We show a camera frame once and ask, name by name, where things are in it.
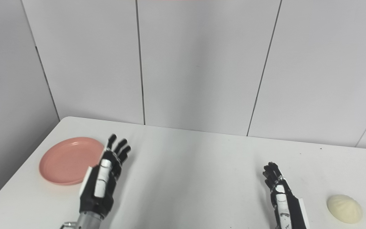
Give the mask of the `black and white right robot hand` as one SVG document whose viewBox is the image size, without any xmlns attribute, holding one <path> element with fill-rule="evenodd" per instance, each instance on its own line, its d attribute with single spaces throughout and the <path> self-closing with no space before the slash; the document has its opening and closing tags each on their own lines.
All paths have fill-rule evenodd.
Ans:
<svg viewBox="0 0 366 229">
<path fill-rule="evenodd" d="M 277 229 L 307 229 L 308 220 L 304 204 L 292 192 L 278 165 L 269 162 L 263 175 L 270 190 Z"/>
</svg>

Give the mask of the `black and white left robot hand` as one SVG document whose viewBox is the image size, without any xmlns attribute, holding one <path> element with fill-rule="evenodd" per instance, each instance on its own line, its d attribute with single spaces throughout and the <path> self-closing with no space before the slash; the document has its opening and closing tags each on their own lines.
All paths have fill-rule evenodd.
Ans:
<svg viewBox="0 0 366 229">
<path fill-rule="evenodd" d="M 103 149 L 99 162 L 89 167 L 80 189 L 79 212 L 94 212 L 104 219 L 112 210 L 113 193 L 122 172 L 123 163 L 128 158 L 131 147 L 126 139 L 115 147 L 117 136 L 112 134 Z"/>
</svg>

